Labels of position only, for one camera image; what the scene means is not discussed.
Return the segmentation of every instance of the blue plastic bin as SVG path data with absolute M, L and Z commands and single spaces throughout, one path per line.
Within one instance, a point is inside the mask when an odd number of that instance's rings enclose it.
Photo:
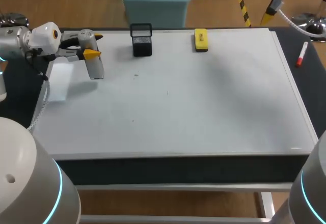
M 185 26 L 190 0 L 123 0 L 129 24 L 151 23 L 153 28 Z

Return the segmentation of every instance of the white cable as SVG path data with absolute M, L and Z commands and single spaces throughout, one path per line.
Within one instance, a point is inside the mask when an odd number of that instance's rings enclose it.
M 297 31 L 301 32 L 302 34 L 305 34 L 309 37 L 314 37 L 314 38 L 326 37 L 326 34 L 312 34 L 310 32 L 307 32 L 307 31 L 301 29 L 299 26 L 297 26 L 295 23 L 293 23 L 288 17 L 286 17 L 286 15 L 281 10 L 279 10 L 279 12 L 280 12 L 281 16 L 285 19 L 285 21 L 290 24 L 290 26 L 292 26 Z
M 43 101 L 42 108 L 41 108 L 39 114 L 36 116 L 36 118 L 31 123 L 31 125 L 27 128 L 28 131 L 31 131 L 32 128 L 36 125 L 37 121 L 40 119 L 41 115 L 45 111 L 46 105 L 47 105 L 47 103 L 49 101 L 49 97 L 50 97 L 50 81 L 48 81 L 48 80 L 45 81 L 45 84 L 46 84 L 46 96 L 45 96 L 45 99 Z

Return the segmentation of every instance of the yellow sponge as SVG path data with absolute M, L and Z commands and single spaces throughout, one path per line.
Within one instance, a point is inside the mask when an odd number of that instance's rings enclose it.
M 195 49 L 196 52 L 208 51 L 208 39 L 206 29 L 195 29 Z

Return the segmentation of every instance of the black mesh pen holder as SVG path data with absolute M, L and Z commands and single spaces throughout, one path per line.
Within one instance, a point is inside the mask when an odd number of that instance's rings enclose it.
M 152 25 L 131 24 L 130 35 L 134 57 L 146 57 L 152 55 Z

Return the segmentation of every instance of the glowing blue ring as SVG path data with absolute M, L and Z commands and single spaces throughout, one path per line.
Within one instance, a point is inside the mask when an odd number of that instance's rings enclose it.
M 310 210 L 312 211 L 312 213 L 314 213 L 314 215 L 317 217 L 318 220 L 320 220 L 320 222 L 322 224 L 326 224 L 326 222 L 317 214 L 317 212 L 314 210 L 314 208 L 311 206 L 307 196 L 306 196 L 306 193 L 305 193 L 305 189 L 304 189 L 304 183 L 303 183 L 303 174 L 304 174 L 304 171 L 301 172 L 301 189 L 302 189 L 302 193 L 305 197 L 305 200 L 307 202 L 307 205 L 309 206 Z
M 51 217 L 53 216 L 54 212 L 56 211 L 56 208 L 59 204 L 60 201 L 60 197 L 61 197 L 61 193 L 62 193 L 62 174 L 61 174 L 61 170 L 60 167 L 58 166 L 58 164 L 56 163 L 58 170 L 59 170 L 59 175 L 60 175 L 60 188 L 59 188 L 59 194 L 57 197 L 57 201 L 55 203 L 55 205 L 53 206 L 53 209 L 51 210 L 49 216 L 45 219 L 45 221 L 43 222 L 43 224 L 47 224 L 49 222 L 49 220 L 51 219 Z

